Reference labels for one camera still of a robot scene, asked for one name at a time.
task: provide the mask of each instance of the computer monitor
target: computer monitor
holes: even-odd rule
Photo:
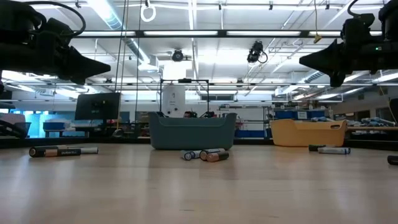
[[[80,95],[77,98],[75,120],[118,119],[120,93]]]

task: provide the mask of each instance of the tan plastic bin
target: tan plastic bin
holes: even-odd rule
[[[292,119],[271,121],[272,138],[277,146],[308,147],[310,144],[342,146],[346,121],[300,122]]]

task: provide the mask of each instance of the ceiling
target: ceiling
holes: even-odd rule
[[[75,6],[75,1],[58,0],[68,6]],[[196,7],[190,10],[188,5],[195,5],[195,0],[158,0],[150,1],[155,7],[156,16],[150,22],[144,22],[140,16],[140,4],[145,1],[126,1],[130,7],[124,11],[125,1],[108,0],[127,30],[315,30],[315,23],[319,30],[341,30],[344,21],[351,16],[346,12],[350,0],[317,0],[317,15],[315,13],[314,1],[311,0],[273,0],[273,10],[268,10],[269,2],[263,0],[196,0]],[[101,16],[86,1],[79,1],[81,8],[77,9],[86,20],[86,30],[110,30]],[[378,7],[383,4],[381,0],[360,0],[355,4],[356,9],[368,9],[358,11],[361,13],[373,13],[377,17]],[[81,26],[79,18],[74,13],[63,8],[36,6],[36,10],[47,18],[54,17],[66,24],[73,30]],[[151,16],[151,10],[146,9],[144,15]],[[372,30],[380,30],[380,22],[376,19],[371,26]],[[256,40],[261,40],[265,51],[268,52],[269,60],[264,65],[248,65],[246,58],[248,50]],[[313,74],[314,70],[300,65],[301,56],[324,49],[333,42],[333,39],[322,39],[317,44],[313,39],[299,38],[142,38],[135,39],[139,48],[146,55],[155,55],[160,65],[170,63],[170,52],[181,49],[191,59],[194,55],[193,44],[197,46],[197,76],[191,67],[187,70],[187,78],[209,79],[211,82],[236,82],[243,78],[245,82],[263,83],[298,83],[303,78]],[[73,39],[72,46],[80,53],[89,58],[95,58],[111,65],[110,72],[91,77],[89,83],[103,83],[107,78],[113,82],[124,83],[158,82],[157,72],[143,72],[137,69],[139,62],[128,46],[121,39],[99,38],[96,39]],[[358,76],[350,82],[364,83],[371,80],[369,75]],[[328,83],[328,76],[324,75],[312,83]],[[277,86],[259,86],[254,91],[275,90]],[[124,86],[123,90],[135,90],[134,86]],[[152,87],[140,86],[140,90],[156,90]],[[212,89],[227,90],[236,89],[235,86],[215,86]],[[310,92],[313,87],[299,88],[296,95]]]

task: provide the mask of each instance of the gray plastic bin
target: gray plastic bin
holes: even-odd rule
[[[225,118],[163,118],[149,113],[150,143],[155,149],[230,149],[236,113]]]

